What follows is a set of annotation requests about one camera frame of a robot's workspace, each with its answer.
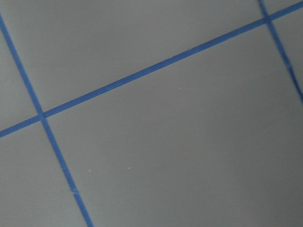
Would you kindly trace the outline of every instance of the floor tile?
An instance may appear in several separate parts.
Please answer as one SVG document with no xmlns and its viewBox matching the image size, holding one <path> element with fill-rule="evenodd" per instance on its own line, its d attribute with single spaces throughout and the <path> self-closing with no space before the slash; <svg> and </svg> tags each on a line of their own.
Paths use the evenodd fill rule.
<svg viewBox="0 0 303 227">
<path fill-rule="evenodd" d="M 300 0 L 264 0 L 264 2 L 268 12 L 271 14 L 294 5 Z"/>
<path fill-rule="evenodd" d="M 255 0 L 4 0 L 46 111 L 260 19 Z"/>
<path fill-rule="evenodd" d="M 276 21 L 278 35 L 286 50 L 296 77 L 303 89 L 303 9 L 300 9 L 292 14 L 286 15 Z"/>
<path fill-rule="evenodd" d="M 37 114 L 2 34 L 0 52 L 0 130 L 3 130 Z"/>
<path fill-rule="evenodd" d="M 302 111 L 262 26 L 49 121 L 96 226 L 284 227 Z"/>
<path fill-rule="evenodd" d="M 0 154 L 0 226 L 86 226 L 40 123 L 1 138 Z"/>
</svg>

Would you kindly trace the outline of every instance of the blue grid line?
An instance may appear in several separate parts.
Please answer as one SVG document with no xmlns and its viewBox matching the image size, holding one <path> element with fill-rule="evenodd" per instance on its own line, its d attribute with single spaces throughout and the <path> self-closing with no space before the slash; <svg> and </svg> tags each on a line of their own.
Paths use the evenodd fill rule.
<svg viewBox="0 0 303 227">
<path fill-rule="evenodd" d="M 288 56 L 287 56 L 287 54 L 285 52 L 283 44 L 282 44 L 282 42 L 281 42 L 281 40 L 280 40 L 280 38 L 278 36 L 278 33 L 277 33 L 276 29 L 275 29 L 275 26 L 272 23 L 272 19 L 268 15 L 268 12 L 267 12 L 265 4 L 264 4 L 264 1 L 263 0 L 258 0 L 258 1 L 259 1 L 260 9 L 261 9 L 262 14 L 264 16 L 264 19 L 266 20 L 268 29 L 269 29 L 269 31 L 271 33 L 271 36 L 273 37 L 273 39 L 275 41 L 275 44 L 276 44 L 276 46 L 277 46 L 277 48 L 279 50 L 279 53 L 280 53 L 280 55 L 281 55 L 281 57 L 283 59 L 283 62 L 285 64 L 285 66 L 287 67 L 288 73 L 289 73 L 289 75 L 290 75 L 290 77 L 291 77 L 291 79 L 292 79 L 292 81 L 294 83 L 294 86 L 295 86 L 295 88 L 297 90 L 297 93 L 298 93 L 298 95 L 300 97 L 300 100 L 301 100 L 301 102 L 303 104 L 302 90 L 301 90 L 300 85 L 299 85 L 299 83 L 297 81 L 297 78 L 295 76 L 293 66 L 292 66 L 292 64 L 291 64 L 291 62 L 290 62 L 290 60 L 289 60 L 289 58 L 288 58 Z"/>
<path fill-rule="evenodd" d="M 285 8 L 285 9 L 282 9 L 282 10 L 280 10 L 280 11 L 278 11 L 278 12 L 275 12 L 275 13 L 269 15 L 269 18 L 270 18 L 271 20 L 276 20 L 276 19 L 278 19 L 278 18 L 280 18 L 280 17 L 283 17 L 283 16 L 285 16 L 285 15 L 287 15 L 287 14 L 290 14 L 290 13 L 292 13 L 292 12 L 294 12 L 294 11 L 296 11 L 296 10 L 299 10 L 299 9 L 301 9 L 301 8 L 303 8 L 303 1 L 300 1 L 300 2 L 298 2 L 298 3 L 296 3 L 296 4 L 294 4 L 294 5 L 289 6 L 289 7 Z M 254 28 L 258 27 L 258 26 L 261 26 L 261 25 L 263 25 L 263 24 L 266 24 L 266 20 L 265 20 L 265 19 L 260 19 L 260 20 L 258 20 L 258 21 L 255 21 L 255 22 L 251 23 L 251 24 L 245 25 L 245 26 L 241 27 L 241 28 L 243 29 L 243 32 L 242 32 L 242 33 L 247 32 L 247 31 L 250 31 L 250 30 L 252 30 L 252 29 L 254 29 Z M 241 28 L 238 28 L 238 29 L 236 29 L 236 30 L 233 31 L 233 32 L 234 32 L 234 36 L 233 36 L 233 37 L 235 37 L 235 36 L 241 34 L 241 33 L 236 34 L 236 32 L 235 32 L 235 31 L 237 31 L 237 30 L 239 31 L 239 29 L 241 29 Z M 219 44 L 219 43 L 221 43 L 221 42 L 224 42 L 224 41 L 228 40 L 228 38 L 227 38 L 227 39 L 225 39 L 225 40 L 222 39 L 221 42 L 218 42 L 218 39 L 219 39 L 220 37 L 217 37 L 217 38 L 215 38 L 215 39 L 213 39 L 213 40 L 211 40 L 211 41 L 209 41 L 209 42 L 207 42 L 207 43 L 202 44 L 202 45 L 205 45 L 205 48 L 204 48 L 204 49 L 200 49 L 198 52 L 200 52 L 200 51 L 202 51 L 202 50 L 205 50 L 205 49 L 207 49 L 207 48 L 210 48 L 210 47 L 212 47 L 212 46 L 214 46 L 214 45 L 217 45 L 217 44 Z M 151 69 L 151 70 L 152 70 L 152 67 L 153 67 L 153 66 L 150 66 L 150 67 L 148 67 L 148 68 L 146 68 L 146 69 L 144 69 L 144 70 L 147 70 L 147 69 Z M 133 80 L 139 78 L 139 77 L 135 78 L 135 74 L 132 74 L 132 75 L 133 75 Z M 78 98 L 76 98 L 76 99 L 73 99 L 73 100 L 71 100 L 71 101 L 69 101 L 69 102 L 67 102 L 67 103 L 64 103 L 64 104 L 62 104 L 62 105 L 60 105 L 60 106 L 57 106 L 57 107 L 55 107 L 55 108 L 53 108 L 53 109 L 50 109 L 50 110 L 44 112 L 44 116 L 45 116 L 46 118 L 47 118 L 47 117 L 50 117 L 50 116 L 53 116 L 54 114 L 57 114 L 57 113 L 59 113 L 59 112 L 61 112 L 61 111 L 63 111 L 63 110 L 66 110 L 66 109 L 68 109 L 68 108 L 71 108 L 71 107 L 73 107 L 73 106 L 75 106 L 75 105 L 78 105 L 78 104 L 80 104 L 80 103 L 82 103 L 82 102 L 85 102 L 85 101 L 87 101 L 87 100 L 89 100 L 89 99 L 91 99 L 91 98 L 93 98 L 93 97 L 99 96 L 99 95 L 101 95 L 101 94 L 103 94 L 103 93 L 105 93 L 105 92 L 107 92 L 107 91 L 109 91 L 109 90 L 112 90 L 112 89 L 114 89 L 114 88 L 116 88 L 116 87 L 119 87 L 119 86 L 123 85 L 123 84 L 122 84 L 122 80 L 123 80 L 123 79 L 118 80 L 118 81 L 116 81 L 116 82 L 114 82 L 114 83 L 112 83 L 112 84 L 109 84 L 109 85 L 107 85 L 107 86 L 104 86 L 104 87 L 102 87 L 102 88 L 99 88 L 99 89 L 97 89 L 97 90 L 95 90 L 95 91 L 92 91 L 92 92 L 90 92 L 90 93 L 87 93 L 86 95 L 83 95 L 83 96 L 78 97 Z M 30 119 L 27 119 L 27 120 L 25 120 L 25 121 L 23 121 L 23 122 L 21 122 L 21 123 L 18 123 L 18 124 L 16 124 L 16 125 L 13 125 L 13 126 L 7 128 L 7 129 L 4 129 L 4 130 L 0 131 L 0 138 L 1 138 L 1 137 L 4 137 L 4 136 L 6 136 L 6 135 L 9 135 L 9 134 L 11 134 L 11 133 L 13 133 L 13 132 L 15 132 L 15 131 L 18 131 L 18 130 L 20 130 L 20 129 L 22 129 L 22 128 L 25 128 L 25 127 L 27 127 L 27 126 L 29 126 L 29 125 L 31 125 L 31 124 L 36 123 L 37 121 L 39 121 L 38 116 L 33 117 L 33 118 L 34 118 L 35 120 L 33 120 L 32 118 L 30 118 Z"/>
<path fill-rule="evenodd" d="M 66 165 L 66 162 L 65 162 L 64 157 L 63 157 L 63 155 L 62 155 L 62 153 L 61 153 L 61 151 L 59 149 L 59 146 L 58 146 L 58 144 L 56 142 L 56 139 L 55 139 L 55 137 L 53 135 L 53 132 L 52 132 L 52 130 L 51 130 L 51 128 L 50 128 L 50 126 L 49 126 L 49 124 L 47 122 L 47 119 L 46 119 L 46 117 L 45 117 L 45 115 L 44 115 L 44 113 L 42 111 L 42 108 L 40 106 L 38 98 L 37 98 L 37 96 L 36 96 L 36 94 L 34 92 L 34 89 L 33 89 L 32 85 L 31 85 L 31 83 L 30 83 L 30 80 L 29 80 L 29 78 L 27 76 L 27 73 L 26 73 L 24 67 L 23 67 L 21 59 L 19 58 L 19 55 L 18 55 L 18 53 L 16 51 L 16 48 L 15 48 L 15 46 L 14 46 L 14 44 L 13 44 L 11 38 L 10 38 L 9 32 L 8 32 L 8 30 L 7 30 L 7 28 L 6 28 L 5 24 L 4 24 L 4 21 L 3 21 L 3 18 L 1 16 L 1 14 L 0 14 L 0 28 L 1 28 L 1 31 L 3 33 L 4 39 L 5 39 L 8 47 L 9 47 L 9 51 L 10 51 L 10 53 L 11 53 L 13 59 L 14 59 L 14 62 L 16 64 L 16 66 L 17 66 L 17 69 L 18 69 L 18 71 L 19 71 L 19 73 L 20 73 L 20 75 L 22 77 L 22 80 L 23 80 L 25 86 L 26 86 L 28 94 L 29 94 L 29 96 L 30 96 L 30 98 L 31 98 L 31 100 L 32 100 L 32 102 L 34 104 L 36 112 L 38 113 L 38 118 L 39 118 L 39 120 L 41 121 L 41 123 L 43 125 L 43 128 L 44 128 L 44 130 L 45 130 L 45 132 L 47 134 L 47 137 L 48 137 L 48 139 L 49 139 L 49 141 L 50 141 L 50 143 L 51 143 L 51 145 L 53 147 L 53 150 L 54 150 L 54 152 L 56 154 L 56 157 L 57 157 L 57 159 L 58 159 L 58 161 L 60 163 L 61 169 L 62 169 L 62 171 L 64 173 L 64 176 L 65 176 L 65 178 L 66 178 L 66 180 L 68 182 L 68 185 L 69 185 L 71 191 L 73 192 L 73 195 L 74 195 L 75 200 L 76 200 L 76 202 L 78 204 L 78 207 L 79 207 L 79 209 L 80 209 L 80 211 L 81 211 L 81 213 L 83 215 L 83 218 L 84 218 L 84 220 L 85 220 L 85 222 L 86 222 L 86 224 L 87 224 L 88 227 L 93 227 L 93 224 L 92 224 L 91 219 L 89 217 L 89 214 L 88 214 L 88 212 L 87 212 L 87 210 L 85 208 L 83 200 L 82 200 L 82 198 L 79 195 L 77 187 L 76 187 L 76 185 L 75 185 L 75 183 L 73 181 L 73 178 L 71 176 L 71 173 L 70 173 L 70 171 L 69 171 L 69 169 L 68 169 L 68 167 Z"/>
</svg>

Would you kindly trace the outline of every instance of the long diagonal blue line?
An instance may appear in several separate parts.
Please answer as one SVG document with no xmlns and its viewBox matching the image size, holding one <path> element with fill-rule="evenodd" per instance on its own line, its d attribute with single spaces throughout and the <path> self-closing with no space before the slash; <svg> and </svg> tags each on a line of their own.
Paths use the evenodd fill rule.
<svg viewBox="0 0 303 227">
<path fill-rule="evenodd" d="M 290 13 L 292 13 L 292 12 L 294 12 L 296 10 L 299 10 L 301 8 L 303 8 L 303 1 L 300 1 L 300 2 L 298 2 L 298 3 L 296 3 L 296 4 L 292 5 L 292 6 L 289 6 L 289 7 L 285 8 L 285 9 L 282 9 L 282 10 L 276 12 L 276 13 L 273 13 L 273 14 L 269 15 L 269 18 L 271 20 L 276 20 L 276 19 L 278 19 L 280 17 L 283 17 L 283 16 L 285 16 L 287 14 L 290 14 Z M 104 86 L 104 87 L 99 88 L 99 89 L 97 89 L 95 91 L 87 93 L 86 95 L 83 95 L 83 96 L 81 96 L 79 98 L 73 99 L 73 100 L 71 100 L 71 101 L 69 101 L 67 103 L 64 103 L 64 104 L 62 104 L 60 106 L 57 106 L 57 107 L 55 107 L 53 109 L 50 109 L 50 110 L 44 112 L 44 115 L 45 115 L 46 118 L 50 117 L 50 116 L 52 116 L 54 114 L 57 114 L 57 113 L 59 113 L 61 111 L 66 110 L 68 108 L 71 108 L 71 107 L 73 107 L 75 105 L 78 105 L 78 104 L 80 104 L 82 102 L 85 102 L 85 101 L 87 101 L 87 100 L 89 100 L 89 99 L 91 99 L 93 97 L 99 96 L 99 95 L 101 95 L 101 94 L 103 94 L 103 93 L 105 93 L 107 91 L 110 91 L 110 90 L 116 88 L 116 87 L 119 87 L 119 86 L 121 86 L 123 84 L 129 83 L 129 82 L 131 82 L 131 81 L 133 81 L 133 80 L 135 80 L 137 78 L 140 78 L 140 77 L 142 77 L 144 75 L 147 75 L 147 74 L 149 74 L 149 73 L 151 73 L 153 71 L 161 69 L 161 68 L 163 68 L 163 67 L 165 67 L 165 66 L 167 66 L 169 64 L 173 64 L 173 63 L 175 63 L 175 62 L 177 62 L 177 61 L 179 61 L 179 60 L 181 60 L 183 58 L 186 58 L 186 57 L 188 57 L 188 56 L 190 56 L 192 54 L 195 54 L 197 52 L 203 51 L 203 50 L 205 50 L 207 48 L 215 46 L 215 45 L 217 45 L 219 43 L 222 43 L 222 42 L 224 42 L 224 41 L 226 41 L 226 40 L 228 40 L 228 39 L 230 39 L 232 37 L 235 37 L 237 35 L 240 35 L 242 33 L 250 31 L 250 30 L 252 30 L 254 28 L 257 28 L 257 27 L 259 27 L 261 25 L 264 25 L 264 24 L 266 24 L 266 20 L 265 19 L 260 19 L 260 20 L 257 20 L 255 22 L 251 23 L 251 24 L 248 24 L 248 25 L 245 25 L 243 27 L 240 27 L 240 28 L 238 28 L 238 29 L 236 29 L 234 31 L 226 33 L 226 34 L 224 34 L 224 35 L 222 35 L 220 37 L 217 37 L 217 38 L 215 38 L 215 39 L 213 39 L 213 40 L 211 40 L 211 41 L 209 41 L 207 43 L 204 43 L 204 44 L 201 44 L 201 45 L 199 45 L 197 47 L 194 47 L 193 49 L 191 49 L 189 51 L 185 51 L 183 53 L 180 53 L 180 54 L 178 54 L 178 55 L 176 55 L 176 56 L 174 56 L 174 57 L 172 57 L 170 59 L 166 59 L 166 60 L 164 60 L 162 62 L 159 62 L 159 63 L 157 63 L 157 64 L 155 64 L 153 66 L 150 66 L 150 67 L 148 67 L 148 68 L 146 68 L 146 69 L 144 69 L 144 70 L 142 70 L 140 72 L 134 73 L 134 74 L 132 74 L 132 75 L 130 75 L 128 77 L 125 77 L 125 78 L 123 78 L 121 80 L 118 80 L 118 81 L 116 81 L 114 83 L 111 83 L 111 84 L 109 84 L 107 86 Z M 13 133 L 13 132 L 15 132 L 17 130 L 20 130 L 22 128 L 25 128 L 25 127 L 27 127 L 27 126 L 29 126 L 29 125 L 37 122 L 37 121 L 39 121 L 38 116 L 30 118 L 30 119 L 27 119 L 27 120 L 25 120 L 25 121 L 23 121 L 21 123 L 18 123 L 18 124 L 13 125 L 13 126 L 7 128 L 5 130 L 2 130 L 2 131 L 0 131 L 0 138 L 6 136 L 8 134 L 11 134 L 11 133 Z"/>
<path fill-rule="evenodd" d="M 272 17 L 270 17 L 268 15 L 268 12 L 267 12 L 265 4 L 264 4 L 264 1 L 263 0 L 258 0 L 258 1 L 259 1 L 259 5 L 260 5 L 260 8 L 261 8 L 262 14 L 264 16 L 264 19 L 266 20 L 266 24 L 268 26 L 268 29 L 269 29 L 269 31 L 271 33 L 271 36 L 273 37 L 273 39 L 275 41 L 275 44 L 276 44 L 276 46 L 277 46 L 277 48 L 278 48 L 278 50 L 280 52 L 280 55 L 281 55 L 281 57 L 283 59 L 283 62 L 285 64 L 285 66 L 287 67 L 288 73 L 289 73 L 289 75 L 290 75 L 290 77 L 291 77 L 291 79 L 292 79 L 292 81 L 294 83 L 294 86 L 295 86 L 295 88 L 297 90 L 297 93 L 298 93 L 298 95 L 300 97 L 300 100 L 301 100 L 301 102 L 303 104 L 303 93 L 302 93 L 302 90 L 301 90 L 300 85 L 299 85 L 299 83 L 297 81 L 297 78 L 295 76 L 293 66 L 292 66 L 292 64 L 291 64 L 291 62 L 290 62 L 290 60 L 289 60 L 289 58 L 288 58 L 288 56 L 287 56 L 287 54 L 285 52 L 283 44 L 282 44 L 282 42 L 281 42 L 281 40 L 280 40 L 280 38 L 278 36 L 278 33 L 277 33 L 276 29 L 275 29 L 274 24 L 272 22 Z"/>
<path fill-rule="evenodd" d="M 15 46 L 14 46 L 14 44 L 13 44 L 11 38 L 10 38 L 9 32 L 8 32 L 8 30 L 7 30 L 7 28 L 6 28 L 5 24 L 4 24 L 4 21 L 3 21 L 3 18 L 2 18 L 1 15 L 0 15 L 0 28 L 1 28 L 1 31 L 3 33 L 4 39 L 5 39 L 8 47 L 9 47 L 10 53 L 11 53 L 11 55 L 12 55 L 14 61 L 15 61 L 15 64 L 16 64 L 16 66 L 18 68 L 18 71 L 19 71 L 19 73 L 20 73 L 20 75 L 21 75 L 21 77 L 23 79 L 23 82 L 24 82 L 24 84 L 26 86 L 26 89 L 27 89 L 27 91 L 29 93 L 29 96 L 30 96 L 30 98 L 31 98 L 31 100 L 32 100 L 32 102 L 34 104 L 34 107 L 35 107 L 37 113 L 38 113 L 38 119 L 41 121 L 41 123 L 43 125 L 43 128 L 44 128 L 44 130 L 45 130 L 45 132 L 47 134 L 47 137 L 48 137 L 48 139 L 49 139 L 49 141 L 50 141 L 50 143 L 51 143 L 51 145 L 53 147 L 53 150 L 54 150 L 54 152 L 55 152 L 55 154 L 57 156 L 57 159 L 58 159 L 58 161 L 60 163 L 61 169 L 62 169 L 62 171 L 63 171 L 63 173 L 65 175 L 65 178 L 66 178 L 66 180 L 68 182 L 68 185 L 69 185 L 71 191 L 73 192 L 73 195 L 74 195 L 75 200 L 76 200 L 76 202 L 78 204 L 78 207 L 79 207 L 79 209 L 80 209 L 80 211 L 81 211 L 81 213 L 82 213 L 82 215 L 84 217 L 84 220 L 85 220 L 85 222 L 86 222 L 86 224 L 87 224 L 88 227 L 93 227 L 93 224 L 92 224 L 91 219 L 89 217 L 89 214 L 88 214 L 88 212 L 87 212 L 87 210 L 85 208 L 83 200 L 82 200 L 81 196 L 79 195 L 79 192 L 77 190 L 76 184 L 75 184 L 75 182 L 74 182 L 74 180 L 73 180 L 73 178 L 71 176 L 71 173 L 70 173 L 70 171 L 69 171 L 69 169 L 68 169 L 68 167 L 66 165 L 66 162 L 65 162 L 64 157 L 63 157 L 63 155 L 62 155 L 62 153 L 61 153 L 61 151 L 59 149 L 59 146 L 58 146 L 58 144 L 56 142 L 56 139 L 55 139 L 55 137 L 53 135 L 53 132 L 52 132 L 52 130 L 51 130 L 51 128 L 50 128 L 50 126 L 49 126 L 49 124 L 47 122 L 47 119 L 46 119 L 46 117 L 45 117 L 45 115 L 44 115 L 44 113 L 42 111 L 42 108 L 40 106 L 38 98 L 37 98 L 37 96 L 36 96 L 36 94 L 34 92 L 34 89 L 33 89 L 32 85 L 30 83 L 30 80 L 29 80 L 29 78 L 27 76 L 27 73 L 26 73 L 26 71 L 25 71 L 25 69 L 23 67 L 23 64 L 22 64 L 22 62 L 21 62 L 21 60 L 19 58 L 19 55 L 18 55 L 18 53 L 16 51 L 16 48 L 15 48 Z M 37 117 L 31 118 L 31 120 L 27 121 L 27 122 L 34 123 L 35 121 L 37 121 Z"/>
</svg>

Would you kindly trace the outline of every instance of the gray floor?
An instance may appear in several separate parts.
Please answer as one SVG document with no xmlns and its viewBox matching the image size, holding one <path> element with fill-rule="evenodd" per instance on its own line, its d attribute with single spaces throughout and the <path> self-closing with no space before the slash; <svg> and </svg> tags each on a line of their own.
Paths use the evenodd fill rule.
<svg viewBox="0 0 303 227">
<path fill-rule="evenodd" d="M 43 111 L 262 18 L 256 0 L 2 0 L 0 13 Z M 303 9 L 274 21 L 301 87 L 302 23 Z M 2 35 L 0 51 L 2 131 L 37 113 Z M 47 120 L 96 227 L 303 223 L 303 106 L 266 25 Z M 0 226 L 87 226 L 40 122 L 0 154 Z"/>
</svg>

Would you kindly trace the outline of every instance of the gray tile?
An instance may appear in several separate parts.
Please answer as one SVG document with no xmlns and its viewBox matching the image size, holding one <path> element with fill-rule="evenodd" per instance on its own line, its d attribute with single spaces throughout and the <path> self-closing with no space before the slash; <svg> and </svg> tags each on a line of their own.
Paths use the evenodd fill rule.
<svg viewBox="0 0 303 227">
<path fill-rule="evenodd" d="M 303 222 L 303 115 L 266 26 L 49 118 L 96 226 Z"/>
<path fill-rule="evenodd" d="M 294 5 L 300 2 L 300 0 L 264 0 L 264 2 L 268 12 L 271 14 Z"/>
<path fill-rule="evenodd" d="M 261 18 L 255 0 L 3 0 L 44 110 Z"/>
<path fill-rule="evenodd" d="M 1 138 L 0 155 L 0 226 L 86 226 L 40 123 Z"/>
<path fill-rule="evenodd" d="M 0 34 L 0 130 L 36 115 L 13 58 Z"/>
<path fill-rule="evenodd" d="M 274 21 L 281 42 L 303 88 L 303 9 Z"/>
</svg>

